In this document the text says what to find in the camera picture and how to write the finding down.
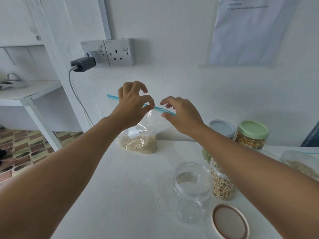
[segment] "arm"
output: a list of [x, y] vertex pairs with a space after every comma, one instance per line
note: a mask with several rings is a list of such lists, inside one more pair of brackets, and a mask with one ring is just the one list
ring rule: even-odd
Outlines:
[[140, 82], [125, 83], [110, 116], [0, 188], [1, 238], [52, 236], [112, 141], [154, 108], [149, 95], [139, 96], [140, 88], [147, 92]]
[[174, 106], [176, 116], [162, 116], [212, 155], [282, 237], [318, 238], [319, 182], [213, 131], [188, 100], [168, 97], [161, 104]]

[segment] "charging cable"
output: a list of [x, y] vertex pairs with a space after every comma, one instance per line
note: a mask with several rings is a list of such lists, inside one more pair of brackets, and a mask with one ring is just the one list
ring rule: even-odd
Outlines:
[[83, 57], [83, 58], [79, 58], [77, 60], [72, 60], [70, 62], [70, 64], [71, 64], [71, 69], [69, 70], [69, 83], [70, 83], [71, 89], [72, 89], [73, 94], [75, 95], [76, 99], [78, 100], [78, 102], [82, 106], [82, 108], [83, 108], [83, 110], [85, 112], [85, 115], [88, 117], [88, 119], [90, 120], [91, 124], [94, 126], [89, 114], [87, 113], [84, 105], [80, 101], [80, 99], [79, 99], [79, 97], [77, 95], [77, 92], [75, 91], [75, 88], [74, 88], [74, 86], [72, 84], [71, 72], [72, 71], [74, 71], [74, 72], [84, 72], [84, 71], [87, 71], [87, 70], [95, 67], [96, 66], [95, 59], [93, 57]]

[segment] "white cable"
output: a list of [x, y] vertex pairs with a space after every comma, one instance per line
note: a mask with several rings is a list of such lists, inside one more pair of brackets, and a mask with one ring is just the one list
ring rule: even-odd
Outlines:
[[78, 102], [79, 102], [80, 105], [82, 106], [82, 108], [83, 108], [83, 110], [84, 110], [84, 112], [85, 112], [85, 115], [89, 118], [91, 124], [94, 126], [94, 124], [93, 124], [93, 122], [92, 122], [92, 120], [91, 120], [89, 114], [87, 113], [87, 111], [86, 111], [86, 109], [84, 108], [82, 102], [80, 101], [78, 95], [76, 94], [75, 89], [74, 89], [74, 87], [73, 87], [73, 84], [72, 84], [72, 82], [71, 82], [71, 71], [76, 70], [77, 68], [78, 68], [78, 66], [75, 65], [75, 66], [72, 66], [72, 68], [69, 70], [69, 83], [70, 83], [71, 89], [72, 89], [72, 91], [73, 91], [73, 94], [75, 95], [76, 99], [78, 100]]

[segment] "glass jar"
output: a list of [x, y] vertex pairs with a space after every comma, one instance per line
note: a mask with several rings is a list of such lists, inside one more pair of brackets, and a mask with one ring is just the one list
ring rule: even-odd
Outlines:
[[173, 186], [176, 193], [172, 209], [180, 221], [196, 223], [206, 215], [213, 180], [205, 166], [195, 162], [182, 163], [175, 170]]
[[[208, 126], [213, 129], [214, 131], [230, 138], [233, 139], [235, 132], [236, 132], [236, 128], [233, 124], [231, 124], [228, 121], [225, 120], [212, 120], [208, 123]], [[207, 152], [205, 150], [205, 148], [202, 149], [202, 155], [205, 159], [206, 162], [210, 163], [211, 161], [211, 155], [209, 154], [209, 152]]]
[[237, 127], [235, 142], [250, 148], [263, 148], [269, 136], [269, 130], [260, 122], [245, 120]]
[[213, 195], [221, 200], [232, 200], [237, 188], [213, 158], [209, 169], [213, 178]]

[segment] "green lid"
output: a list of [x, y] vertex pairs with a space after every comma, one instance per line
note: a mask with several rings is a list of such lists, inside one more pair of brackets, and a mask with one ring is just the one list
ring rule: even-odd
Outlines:
[[238, 127], [238, 132], [252, 139], [266, 139], [269, 135], [268, 128], [260, 122], [245, 120]]

